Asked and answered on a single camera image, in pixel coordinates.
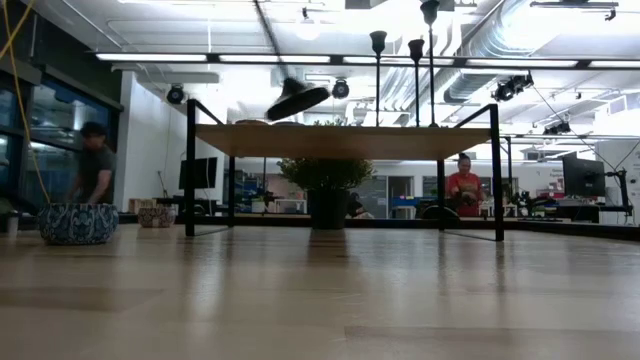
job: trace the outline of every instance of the black plant pot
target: black plant pot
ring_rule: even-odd
[[[318,230],[344,229],[349,192],[312,190],[308,192],[311,227]]]

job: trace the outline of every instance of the yellow cable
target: yellow cable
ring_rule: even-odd
[[[7,34],[9,34],[11,32],[11,28],[9,27],[9,10],[7,10],[7,0],[4,0],[4,23],[5,23],[5,28],[7,29]],[[22,117],[22,123],[24,124],[24,135],[25,135],[25,139],[27,140],[27,144],[29,144],[29,147],[31,148],[31,154],[32,154],[32,158],[33,158],[33,165],[36,168],[36,174],[38,175],[38,180],[40,181],[40,187],[42,188],[42,192],[44,193],[44,197],[47,199],[47,203],[51,203],[51,199],[49,198],[49,194],[47,193],[47,189],[44,186],[44,181],[42,181],[42,175],[40,174],[40,167],[38,166],[38,160],[36,159],[36,152],[33,150],[33,147],[31,147],[31,132],[29,131],[29,123],[27,122],[27,115],[24,111],[24,103],[22,102],[22,94],[20,91],[20,79],[18,78],[18,69],[16,67],[16,59],[15,59],[15,55],[13,54],[13,38],[15,37],[15,34],[18,33],[19,28],[16,28],[16,31],[11,35],[11,37],[9,38],[9,41],[7,42],[7,45],[5,45],[5,47],[9,48],[9,56],[11,58],[11,67],[13,68],[13,79],[16,85],[16,95],[18,96],[18,106],[20,107],[20,115]]]
[[[3,2],[4,2],[5,12],[7,12],[6,10],[7,0],[4,0]],[[13,33],[9,31],[9,23],[7,23],[7,35],[9,36],[9,38],[7,39],[7,43],[2,48],[2,51],[0,51],[0,59],[2,59],[4,54],[7,53],[7,49],[9,49],[9,47],[13,45],[13,40],[15,39],[16,35],[18,35],[18,31],[20,31],[20,28],[22,28],[22,25],[24,24],[24,22],[27,20],[27,17],[29,16],[29,11],[31,11],[31,8],[33,7],[33,4],[35,2],[36,0],[31,0],[29,2],[29,4],[27,5],[27,10],[25,10],[24,15],[22,15],[22,18],[20,19],[20,21],[18,21],[18,25],[16,26],[16,29],[13,31]],[[9,18],[6,15],[5,15],[5,21],[9,21]]]

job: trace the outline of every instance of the patterned fabric basket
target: patterned fabric basket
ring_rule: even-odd
[[[138,224],[144,228],[171,227],[176,221],[176,211],[170,207],[140,208]]]
[[[109,204],[49,204],[38,212],[47,245],[106,243],[118,227],[118,209]]]

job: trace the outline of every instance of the woman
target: woman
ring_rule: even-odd
[[[484,200],[480,178],[471,173],[471,159],[458,155],[458,172],[449,176],[447,195],[459,199],[457,213],[461,217],[478,216],[478,202]]]

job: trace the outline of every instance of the wooden tabletop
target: wooden tabletop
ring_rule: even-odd
[[[196,135],[229,156],[442,160],[489,140],[489,129],[198,124]]]

